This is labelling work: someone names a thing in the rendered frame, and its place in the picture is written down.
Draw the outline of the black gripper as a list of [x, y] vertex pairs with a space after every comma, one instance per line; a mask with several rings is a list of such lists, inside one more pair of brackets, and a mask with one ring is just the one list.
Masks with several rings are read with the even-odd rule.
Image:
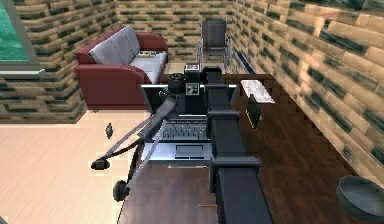
[[151, 139], [154, 136], [154, 142], [139, 167], [135, 169], [133, 173], [128, 174], [126, 181], [118, 181], [115, 184], [113, 188], [113, 198], [117, 202], [123, 201], [129, 195], [130, 190], [136, 184], [137, 179], [148, 164], [162, 137], [163, 127], [161, 127], [161, 125], [163, 120], [185, 110], [185, 78], [181, 73], [171, 74], [166, 85], [144, 84], [141, 86], [141, 90], [151, 116], [130, 130], [103, 156], [91, 164], [93, 170], [108, 169], [110, 167], [110, 163], [108, 162], [109, 158], [123, 154], [140, 143], [139, 140], [136, 140], [131, 145], [118, 150], [126, 140], [141, 129], [138, 134], [140, 138]]

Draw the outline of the silver laptop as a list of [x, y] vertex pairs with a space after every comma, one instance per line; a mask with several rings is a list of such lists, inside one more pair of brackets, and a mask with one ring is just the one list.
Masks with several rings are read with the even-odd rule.
[[[226, 85], [225, 100], [233, 104], [237, 94], [237, 85]], [[210, 137], [206, 134], [207, 104], [205, 102], [205, 88], [200, 84], [199, 95], [185, 96], [185, 110], [166, 118], [162, 137], [150, 158], [150, 161], [209, 161], [212, 156]], [[146, 140], [141, 160], [154, 142]]]

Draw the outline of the red sofa with grey cushions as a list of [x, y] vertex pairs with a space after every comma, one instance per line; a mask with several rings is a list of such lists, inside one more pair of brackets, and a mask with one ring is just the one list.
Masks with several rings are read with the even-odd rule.
[[[140, 51], [156, 51], [139, 58]], [[75, 74], [90, 110], [142, 110], [143, 84], [157, 84], [168, 63], [168, 46], [153, 32], [120, 26], [75, 54]]]

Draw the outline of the black phone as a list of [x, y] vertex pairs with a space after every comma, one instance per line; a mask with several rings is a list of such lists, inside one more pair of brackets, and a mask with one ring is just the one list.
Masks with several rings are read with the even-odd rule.
[[246, 108], [246, 114], [248, 117], [248, 120], [251, 124], [251, 127], [253, 129], [256, 129], [258, 126], [258, 123], [261, 119], [261, 108], [256, 101], [256, 98], [254, 97], [253, 94], [251, 94], [248, 97], [248, 103], [247, 103], [247, 108]]

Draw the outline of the white open book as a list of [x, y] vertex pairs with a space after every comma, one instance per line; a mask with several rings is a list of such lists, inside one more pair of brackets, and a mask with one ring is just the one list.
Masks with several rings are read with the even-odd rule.
[[258, 103], [270, 103], [274, 104], [275, 101], [268, 93], [263, 84], [258, 80], [242, 80], [241, 85], [245, 91], [245, 94], [250, 97], [254, 96]]

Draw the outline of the grey metal chair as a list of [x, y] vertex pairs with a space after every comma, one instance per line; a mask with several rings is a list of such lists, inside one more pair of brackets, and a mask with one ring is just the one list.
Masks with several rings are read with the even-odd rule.
[[221, 56], [224, 71], [227, 71], [231, 57], [230, 38], [227, 36], [227, 20], [204, 20], [201, 22], [200, 30], [201, 36], [196, 45], [196, 62], [202, 65], [205, 56]]

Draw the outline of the blue stick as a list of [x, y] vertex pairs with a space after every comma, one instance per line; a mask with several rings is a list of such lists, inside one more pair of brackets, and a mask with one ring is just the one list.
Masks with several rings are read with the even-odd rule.
[[243, 54], [238, 51], [237, 49], [235, 49], [235, 52], [236, 52], [236, 55], [239, 57], [241, 63], [243, 64], [243, 66], [245, 67], [245, 69], [247, 70], [247, 72], [249, 74], [253, 74], [253, 75], [256, 75], [256, 72], [255, 70], [251, 67], [251, 65], [248, 63], [248, 61], [245, 59], [245, 57], [243, 56]]

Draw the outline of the dark brown wooden table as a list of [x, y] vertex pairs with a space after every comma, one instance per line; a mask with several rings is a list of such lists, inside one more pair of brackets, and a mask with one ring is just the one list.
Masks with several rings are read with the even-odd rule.
[[224, 169], [218, 194], [208, 172], [187, 166], [147, 167], [123, 204], [118, 224], [368, 224], [339, 206], [336, 187], [352, 168], [269, 76], [260, 82], [274, 104], [258, 128], [240, 121], [248, 153], [262, 169]]

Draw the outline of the dark grey bowl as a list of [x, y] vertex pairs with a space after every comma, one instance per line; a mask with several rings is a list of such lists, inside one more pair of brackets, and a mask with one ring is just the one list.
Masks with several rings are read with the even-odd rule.
[[344, 176], [336, 187], [340, 207], [362, 221], [384, 223], [384, 189], [360, 176]]

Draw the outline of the teal window with grey frame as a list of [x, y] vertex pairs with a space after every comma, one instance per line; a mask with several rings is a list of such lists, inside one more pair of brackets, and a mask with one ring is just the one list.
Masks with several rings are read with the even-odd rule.
[[45, 74], [13, 0], [0, 0], [0, 77], [34, 79]]

